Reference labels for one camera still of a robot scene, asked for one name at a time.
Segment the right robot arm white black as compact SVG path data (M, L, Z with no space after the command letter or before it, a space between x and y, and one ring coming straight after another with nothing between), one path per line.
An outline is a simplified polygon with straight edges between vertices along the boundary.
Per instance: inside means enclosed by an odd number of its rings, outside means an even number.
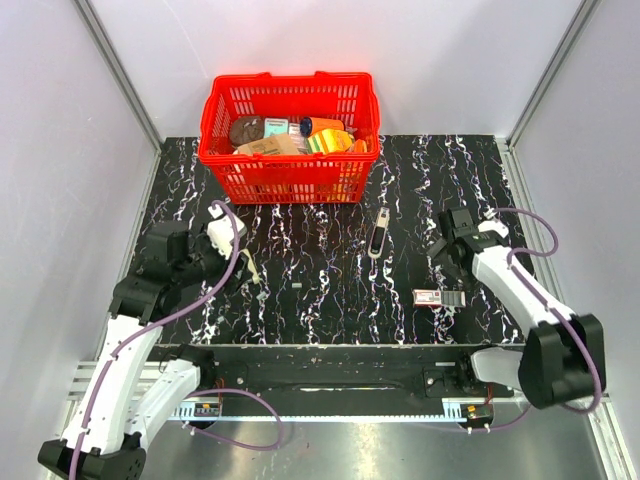
M440 237L430 258L458 280L490 290L521 327L522 351L486 347L472 353L454 375L456 387L476 396L489 384L518 390L535 408L561 406L590 414L606 389L604 328L549 293L519 262L499 209L476 221L464 207L438 215Z

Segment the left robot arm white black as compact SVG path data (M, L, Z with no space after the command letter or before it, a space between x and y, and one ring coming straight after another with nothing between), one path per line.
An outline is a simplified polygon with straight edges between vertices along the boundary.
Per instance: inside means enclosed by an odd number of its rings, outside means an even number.
M180 346L161 378L132 401L146 360L175 318L187 288L238 287L249 264L246 232L233 213L214 211L197 235L186 224L161 222L144 238L130 272L113 291L107 334L76 413L60 438L40 447L38 463L63 479L137 479L149 446L189 393L206 395L217 381L214 356Z

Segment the red white staple box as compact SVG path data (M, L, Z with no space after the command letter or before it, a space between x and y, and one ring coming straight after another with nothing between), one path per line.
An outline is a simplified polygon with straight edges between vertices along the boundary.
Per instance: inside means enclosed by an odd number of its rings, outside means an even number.
M439 290L413 289L413 304L420 307L439 307L442 305L442 295Z

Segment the beige staple remover tool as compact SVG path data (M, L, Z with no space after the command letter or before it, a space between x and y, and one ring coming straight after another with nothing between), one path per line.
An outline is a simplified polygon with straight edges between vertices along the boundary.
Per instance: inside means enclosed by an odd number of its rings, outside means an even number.
M381 256L389 220L389 209L387 207L381 207L376 217L376 222L368 247L368 255L371 259L378 259Z

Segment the grey staple strip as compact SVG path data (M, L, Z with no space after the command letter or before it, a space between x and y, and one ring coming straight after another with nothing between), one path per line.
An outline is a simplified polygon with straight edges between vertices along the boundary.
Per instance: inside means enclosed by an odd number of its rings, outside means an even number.
M440 301L443 306L464 308L466 306L466 294L464 291L442 291Z

